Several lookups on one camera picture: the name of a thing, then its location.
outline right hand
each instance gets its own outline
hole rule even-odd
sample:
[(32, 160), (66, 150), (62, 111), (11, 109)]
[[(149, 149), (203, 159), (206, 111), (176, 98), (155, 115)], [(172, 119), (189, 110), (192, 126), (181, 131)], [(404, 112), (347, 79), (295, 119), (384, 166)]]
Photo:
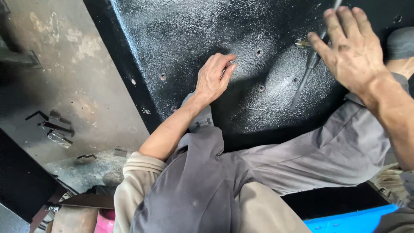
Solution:
[(373, 32), (365, 12), (357, 7), (351, 12), (348, 7), (342, 6), (338, 8), (337, 14), (333, 9), (324, 13), (332, 48), (315, 32), (309, 33), (308, 39), (338, 82), (359, 96), (371, 81), (391, 74), (383, 62), (380, 40)]
[(198, 72), (197, 86), (194, 97), (205, 106), (215, 101), (227, 89), (236, 64), (234, 54), (223, 55), (216, 53), (212, 55)]

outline person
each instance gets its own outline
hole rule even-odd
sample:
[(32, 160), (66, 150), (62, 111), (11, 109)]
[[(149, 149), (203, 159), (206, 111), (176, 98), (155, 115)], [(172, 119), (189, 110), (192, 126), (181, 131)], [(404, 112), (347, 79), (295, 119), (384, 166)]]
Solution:
[[(209, 104), (226, 90), (236, 56), (211, 56), (195, 92), (127, 160), (114, 196), (115, 233), (310, 232), (280, 196), (362, 183), (381, 169), (390, 144), (414, 197), (414, 100), (407, 93), (414, 29), (390, 35), (385, 65), (362, 9), (324, 16), (332, 46), (314, 32), (308, 39), (350, 91), (324, 126), (279, 145), (223, 153)], [(413, 230), (413, 208), (383, 216), (375, 232)]]

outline blue object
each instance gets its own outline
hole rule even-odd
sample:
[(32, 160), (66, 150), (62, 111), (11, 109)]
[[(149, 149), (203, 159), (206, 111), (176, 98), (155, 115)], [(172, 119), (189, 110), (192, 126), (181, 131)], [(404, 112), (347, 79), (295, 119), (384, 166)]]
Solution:
[(378, 226), (382, 215), (394, 212), (397, 209), (396, 205), (390, 204), (303, 222), (313, 233), (371, 233)]

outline screwdriver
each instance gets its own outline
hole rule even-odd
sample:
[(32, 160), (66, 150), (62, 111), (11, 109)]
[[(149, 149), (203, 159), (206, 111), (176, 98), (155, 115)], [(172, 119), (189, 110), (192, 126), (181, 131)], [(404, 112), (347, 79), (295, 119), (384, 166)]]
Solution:
[[(342, 0), (335, 0), (335, 3), (334, 3), (335, 11), (338, 9), (341, 3), (342, 3)], [(323, 27), (319, 30), (318, 36), (325, 43), (327, 42), (326, 35), (327, 35), (327, 28), (326, 28), (326, 25), (324, 24)], [(292, 104), (290, 105), (290, 110), (293, 110), (295, 108), (296, 103), (302, 94), (303, 88), (305, 87), (305, 84), (306, 84), (306, 81), (308, 80), (309, 75), (311, 74), (313, 68), (315, 68), (316, 65), (318, 65), (319, 61), (320, 61), (320, 56), (318, 55), (318, 53), (314, 49), (310, 49), (308, 60), (306, 61), (306, 71), (301, 79), (299, 88), (297, 89), (295, 93), (295, 97), (292, 100)]]

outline beige sleeve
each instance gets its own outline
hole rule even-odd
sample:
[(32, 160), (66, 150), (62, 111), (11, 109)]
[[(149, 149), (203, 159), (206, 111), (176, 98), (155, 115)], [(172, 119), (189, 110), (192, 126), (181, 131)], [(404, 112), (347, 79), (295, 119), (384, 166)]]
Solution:
[(135, 209), (144, 200), (166, 164), (156, 158), (132, 153), (123, 168), (124, 181), (115, 191), (114, 233), (129, 233)]
[(243, 185), (238, 200), (240, 233), (312, 233), (282, 198), (261, 183)]

